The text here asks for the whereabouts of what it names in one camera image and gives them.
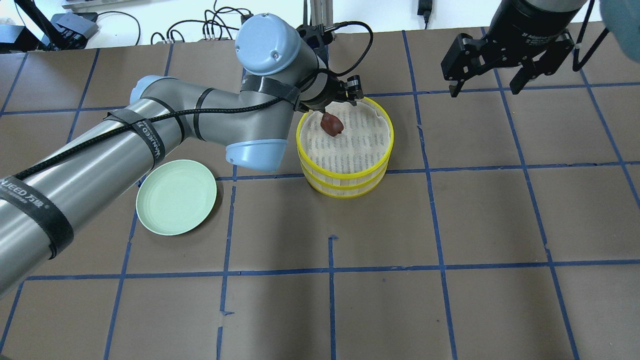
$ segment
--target robotic arm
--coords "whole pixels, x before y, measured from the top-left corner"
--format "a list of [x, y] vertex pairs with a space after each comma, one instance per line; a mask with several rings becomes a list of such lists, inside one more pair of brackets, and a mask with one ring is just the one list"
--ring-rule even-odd
[[[509, 84], [514, 94], [542, 74], [555, 74], [575, 45], [566, 27], [586, 1], [502, 0], [487, 34], [479, 40], [459, 34], [442, 60], [451, 97], [457, 97], [470, 78], [497, 67], [522, 66]], [[603, 20], [623, 51], [640, 61], [640, 1], [601, 0], [600, 4]]]
[[363, 97], [357, 76], [339, 81], [316, 51], [279, 17], [255, 15], [236, 40], [248, 71], [240, 94], [147, 76], [132, 91], [131, 105], [40, 164], [2, 179], [0, 298], [187, 137], [225, 145], [232, 164], [275, 171], [294, 111]]

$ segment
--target cable connector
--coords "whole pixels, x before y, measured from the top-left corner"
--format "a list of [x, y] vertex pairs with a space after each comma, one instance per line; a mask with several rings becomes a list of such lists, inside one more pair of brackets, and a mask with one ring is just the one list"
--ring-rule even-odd
[[424, 28], [429, 24], [429, 18], [433, 11], [433, 0], [418, 0], [418, 15], [424, 17]]

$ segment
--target brown object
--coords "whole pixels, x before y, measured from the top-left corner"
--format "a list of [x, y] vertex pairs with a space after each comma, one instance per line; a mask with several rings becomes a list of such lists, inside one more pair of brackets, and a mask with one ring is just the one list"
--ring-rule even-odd
[[338, 117], [336, 117], [335, 115], [329, 113], [324, 113], [322, 115], [320, 126], [322, 127], [322, 130], [325, 131], [325, 133], [334, 137], [341, 133], [342, 130], [344, 130], [344, 125], [342, 124], [340, 119], [338, 119]]

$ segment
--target blue joint cover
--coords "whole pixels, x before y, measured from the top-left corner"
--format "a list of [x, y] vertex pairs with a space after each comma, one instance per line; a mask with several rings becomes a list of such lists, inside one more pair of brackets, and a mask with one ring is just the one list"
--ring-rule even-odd
[[162, 79], [175, 79], [169, 76], [158, 76], [158, 75], [147, 75], [144, 78], [138, 80], [136, 87], [131, 90], [131, 97], [129, 98], [129, 104], [133, 104], [134, 101], [137, 101], [142, 97], [142, 93], [149, 87], [149, 85], [155, 83], [158, 80]]
[[239, 167], [264, 172], [278, 170], [287, 140], [264, 139], [237, 142], [227, 146], [227, 161]]
[[284, 70], [298, 56], [302, 39], [276, 15], [263, 13], [244, 22], [236, 37], [236, 56], [244, 68], [258, 76]]

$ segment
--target table surface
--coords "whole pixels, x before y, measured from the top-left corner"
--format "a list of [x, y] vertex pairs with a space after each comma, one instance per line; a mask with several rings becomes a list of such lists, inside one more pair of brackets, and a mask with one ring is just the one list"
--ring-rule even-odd
[[[590, 43], [602, 29], [592, 24]], [[577, 26], [572, 25], [576, 34]], [[511, 95], [513, 69], [456, 99], [455, 34], [377, 33], [357, 68], [396, 143], [367, 195], [325, 197], [294, 132], [275, 174], [188, 140], [218, 200], [187, 234], [137, 221], [137, 186], [0, 300], [14, 359], [632, 359], [640, 355], [640, 65], [609, 37]], [[365, 34], [341, 34], [345, 69]], [[228, 41], [0, 56], [0, 176], [127, 105], [142, 76], [238, 91]], [[294, 117], [292, 129], [300, 115]]]

